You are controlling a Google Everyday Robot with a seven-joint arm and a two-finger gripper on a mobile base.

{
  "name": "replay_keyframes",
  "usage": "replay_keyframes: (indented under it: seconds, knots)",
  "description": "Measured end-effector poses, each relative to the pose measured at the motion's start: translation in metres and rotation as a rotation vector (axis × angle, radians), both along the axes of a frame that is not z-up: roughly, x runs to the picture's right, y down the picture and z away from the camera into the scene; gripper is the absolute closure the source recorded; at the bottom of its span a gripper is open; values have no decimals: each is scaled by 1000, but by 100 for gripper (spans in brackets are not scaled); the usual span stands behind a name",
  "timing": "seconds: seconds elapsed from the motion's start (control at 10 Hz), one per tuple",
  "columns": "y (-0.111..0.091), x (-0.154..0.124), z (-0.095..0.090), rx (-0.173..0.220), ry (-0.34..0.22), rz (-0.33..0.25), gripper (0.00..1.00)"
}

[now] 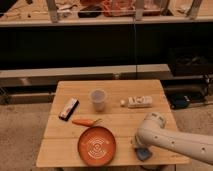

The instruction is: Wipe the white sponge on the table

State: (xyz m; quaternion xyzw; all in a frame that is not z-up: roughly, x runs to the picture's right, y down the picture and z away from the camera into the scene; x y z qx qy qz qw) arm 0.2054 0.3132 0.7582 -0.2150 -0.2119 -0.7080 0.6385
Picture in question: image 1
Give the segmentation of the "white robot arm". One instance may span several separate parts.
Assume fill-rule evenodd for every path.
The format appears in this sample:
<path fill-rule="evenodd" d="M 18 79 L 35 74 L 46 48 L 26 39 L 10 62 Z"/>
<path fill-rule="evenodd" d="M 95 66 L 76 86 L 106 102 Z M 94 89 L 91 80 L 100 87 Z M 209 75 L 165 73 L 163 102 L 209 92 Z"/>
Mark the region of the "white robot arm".
<path fill-rule="evenodd" d="M 213 136 L 172 131 L 165 125 L 162 114 L 148 113 L 135 133 L 135 147 L 157 146 L 213 165 Z"/>

